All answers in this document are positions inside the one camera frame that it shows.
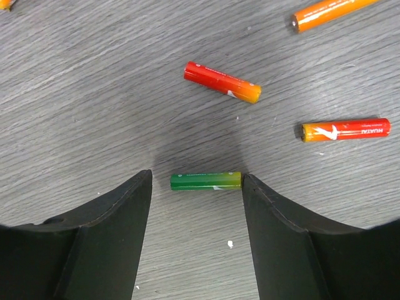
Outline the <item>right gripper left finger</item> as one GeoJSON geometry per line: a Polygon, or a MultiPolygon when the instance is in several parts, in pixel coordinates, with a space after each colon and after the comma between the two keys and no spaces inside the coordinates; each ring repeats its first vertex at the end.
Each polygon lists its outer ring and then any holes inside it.
{"type": "Polygon", "coordinates": [[[2,299],[131,299],[150,170],[41,224],[1,226],[2,299]]]}

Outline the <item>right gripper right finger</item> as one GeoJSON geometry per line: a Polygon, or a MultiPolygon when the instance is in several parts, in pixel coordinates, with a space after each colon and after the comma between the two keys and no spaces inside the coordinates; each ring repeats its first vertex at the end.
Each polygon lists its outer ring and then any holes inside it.
{"type": "Polygon", "coordinates": [[[399,221],[370,229],[317,214],[252,174],[242,179],[261,299],[398,299],[399,221]]]}

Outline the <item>green battery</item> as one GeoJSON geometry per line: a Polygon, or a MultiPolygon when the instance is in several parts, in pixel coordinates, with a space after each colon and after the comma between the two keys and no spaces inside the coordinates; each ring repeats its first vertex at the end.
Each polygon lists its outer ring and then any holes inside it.
{"type": "Polygon", "coordinates": [[[241,189],[241,172],[212,172],[173,174],[170,178],[173,191],[241,189]]]}

